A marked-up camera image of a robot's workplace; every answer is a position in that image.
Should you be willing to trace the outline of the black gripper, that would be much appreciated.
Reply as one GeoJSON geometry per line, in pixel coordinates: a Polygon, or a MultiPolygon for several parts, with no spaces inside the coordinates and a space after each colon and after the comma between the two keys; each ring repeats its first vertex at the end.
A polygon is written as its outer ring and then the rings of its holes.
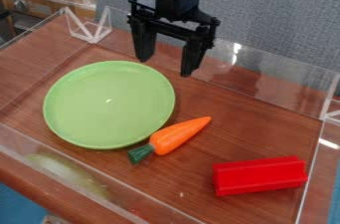
{"type": "Polygon", "coordinates": [[[136,57],[145,62],[155,54],[157,34],[185,41],[180,75],[189,77],[199,68],[205,51],[213,46],[220,21],[199,8],[200,0],[129,0],[136,57]]]}

